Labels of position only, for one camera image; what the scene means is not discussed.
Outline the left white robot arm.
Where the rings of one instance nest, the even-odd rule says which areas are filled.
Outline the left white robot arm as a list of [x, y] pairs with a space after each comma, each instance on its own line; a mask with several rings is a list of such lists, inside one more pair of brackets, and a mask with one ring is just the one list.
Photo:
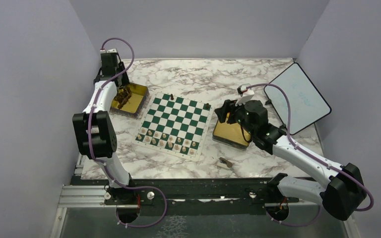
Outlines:
[[109, 116], [112, 101], [128, 76], [117, 49], [101, 49], [100, 56], [92, 97], [81, 113], [73, 115], [72, 123], [80, 154], [96, 162], [108, 179], [105, 198], [128, 204], [135, 200], [136, 190], [116, 154], [117, 137]]

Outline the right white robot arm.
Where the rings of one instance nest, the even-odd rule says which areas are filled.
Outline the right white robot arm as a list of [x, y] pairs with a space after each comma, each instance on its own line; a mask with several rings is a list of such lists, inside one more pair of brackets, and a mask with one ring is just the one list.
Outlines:
[[310, 180], [279, 174], [269, 182], [267, 197], [274, 202], [284, 197], [300, 198], [321, 205], [334, 218], [345, 221], [366, 199], [360, 169], [352, 164], [341, 165], [296, 144], [283, 129], [268, 121], [268, 111], [258, 100], [243, 105], [225, 100], [214, 110], [219, 122], [238, 124], [248, 132], [257, 148], [295, 165]]

